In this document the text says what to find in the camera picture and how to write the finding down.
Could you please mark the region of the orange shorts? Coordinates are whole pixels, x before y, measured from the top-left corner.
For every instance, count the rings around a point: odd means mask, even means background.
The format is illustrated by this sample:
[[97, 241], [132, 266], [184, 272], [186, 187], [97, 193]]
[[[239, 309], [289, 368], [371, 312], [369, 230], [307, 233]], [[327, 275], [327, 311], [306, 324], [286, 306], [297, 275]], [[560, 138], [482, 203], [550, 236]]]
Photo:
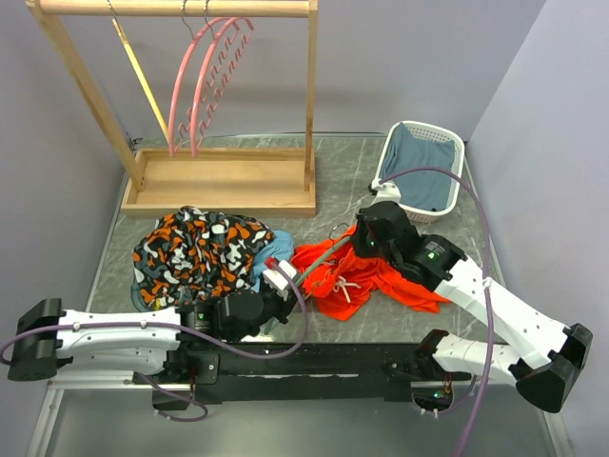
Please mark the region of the orange shorts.
[[447, 300], [403, 278], [382, 259], [363, 259], [345, 244], [304, 279], [304, 292], [319, 312], [340, 321], [350, 319], [378, 290], [416, 311], [437, 313]]

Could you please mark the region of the green plastic hanger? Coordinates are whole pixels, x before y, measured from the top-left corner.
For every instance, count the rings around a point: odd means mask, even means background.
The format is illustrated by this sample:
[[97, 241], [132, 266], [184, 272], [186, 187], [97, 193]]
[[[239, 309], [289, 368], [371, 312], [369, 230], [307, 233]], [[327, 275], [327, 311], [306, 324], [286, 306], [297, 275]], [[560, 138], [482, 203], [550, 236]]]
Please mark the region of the green plastic hanger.
[[356, 310], [355, 296], [350, 296], [344, 288], [347, 265], [352, 257], [349, 244], [355, 227], [349, 228], [339, 239], [326, 239], [318, 244], [295, 246], [294, 254], [288, 261], [300, 276], [298, 281], [304, 290], [304, 297], [314, 296], [318, 309], [326, 316], [347, 320]]

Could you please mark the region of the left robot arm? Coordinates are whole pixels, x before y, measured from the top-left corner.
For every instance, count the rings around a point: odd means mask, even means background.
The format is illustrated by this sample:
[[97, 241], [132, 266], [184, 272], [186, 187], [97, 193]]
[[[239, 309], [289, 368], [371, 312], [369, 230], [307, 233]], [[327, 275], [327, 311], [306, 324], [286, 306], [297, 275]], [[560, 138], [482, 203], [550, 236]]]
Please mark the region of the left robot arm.
[[232, 352], [270, 320], [284, 324], [297, 304], [292, 291], [237, 291], [177, 308], [135, 313], [65, 309], [59, 298], [23, 314], [1, 362], [16, 382], [48, 380], [62, 368], [122, 370], [175, 383], [189, 370], [190, 352], [212, 344]]

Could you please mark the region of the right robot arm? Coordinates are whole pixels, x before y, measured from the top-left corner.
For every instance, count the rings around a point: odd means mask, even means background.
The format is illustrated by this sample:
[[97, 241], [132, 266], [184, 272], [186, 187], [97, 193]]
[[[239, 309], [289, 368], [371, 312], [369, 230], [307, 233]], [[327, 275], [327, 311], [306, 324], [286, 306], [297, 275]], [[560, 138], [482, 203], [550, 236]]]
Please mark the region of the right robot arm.
[[351, 244], [358, 257], [385, 260], [400, 277], [467, 311], [501, 338], [488, 345], [433, 331], [416, 358], [423, 377], [434, 380], [447, 371], [487, 375], [543, 411], [561, 411], [586, 365], [589, 328], [567, 326], [527, 305], [448, 239], [420, 235], [395, 202], [361, 209]]

